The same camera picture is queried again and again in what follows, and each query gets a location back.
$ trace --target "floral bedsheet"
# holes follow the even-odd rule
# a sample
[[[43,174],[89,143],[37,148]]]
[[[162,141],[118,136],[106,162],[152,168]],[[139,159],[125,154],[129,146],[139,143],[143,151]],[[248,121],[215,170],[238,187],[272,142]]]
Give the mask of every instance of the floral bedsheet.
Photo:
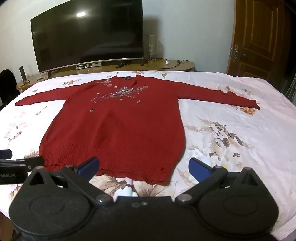
[[[35,93],[106,79],[143,75],[185,82],[256,99],[261,110],[180,99],[186,134],[186,151],[168,186],[149,185],[128,178],[95,176],[90,183],[116,199],[118,196],[171,196],[196,185],[189,173],[190,158],[221,165],[232,172],[252,167],[277,202],[280,215],[273,235],[279,240],[296,228],[296,107],[270,84],[257,78],[232,77],[205,72],[105,72],[59,77],[33,85],[0,112],[0,149],[11,149],[12,159],[38,156],[43,135],[64,101],[14,106]],[[0,211],[8,216],[21,185],[0,186]]]

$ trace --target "door lock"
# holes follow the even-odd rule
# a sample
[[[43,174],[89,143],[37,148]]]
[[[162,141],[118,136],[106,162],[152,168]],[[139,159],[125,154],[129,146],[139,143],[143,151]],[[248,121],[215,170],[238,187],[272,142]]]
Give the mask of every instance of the door lock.
[[[245,53],[239,51],[238,45],[235,45],[232,61],[233,62],[237,62],[237,59],[238,59],[238,57],[239,57],[240,54],[243,55],[244,57],[247,56]]]

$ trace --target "television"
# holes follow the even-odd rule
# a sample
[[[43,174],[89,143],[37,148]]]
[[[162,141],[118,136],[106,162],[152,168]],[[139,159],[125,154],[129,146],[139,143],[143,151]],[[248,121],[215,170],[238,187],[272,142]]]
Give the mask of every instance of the television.
[[[143,59],[142,0],[71,0],[31,19],[39,72]]]

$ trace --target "black chair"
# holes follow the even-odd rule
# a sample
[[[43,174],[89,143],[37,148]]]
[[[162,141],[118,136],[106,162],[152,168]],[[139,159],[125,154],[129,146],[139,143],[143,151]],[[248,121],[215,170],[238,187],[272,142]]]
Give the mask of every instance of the black chair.
[[[17,82],[13,73],[9,69],[3,70],[0,73],[0,98],[2,100],[2,107],[7,106],[20,94],[16,86]]]

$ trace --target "sweater sleeve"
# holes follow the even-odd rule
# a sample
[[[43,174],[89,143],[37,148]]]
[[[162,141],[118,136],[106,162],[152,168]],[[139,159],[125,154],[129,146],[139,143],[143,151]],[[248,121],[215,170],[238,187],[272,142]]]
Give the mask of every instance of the sweater sleeve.
[[[224,93],[221,90],[211,90],[204,87],[185,84],[181,82],[170,82],[179,99],[194,99],[260,109],[260,107],[257,105],[256,100],[249,100],[244,97],[237,96],[231,91]]]
[[[32,96],[25,97],[24,99],[15,103],[16,106],[30,105],[40,102],[52,101],[52,100],[66,100],[70,98],[79,89],[79,85],[58,88],[50,91],[40,92]]]

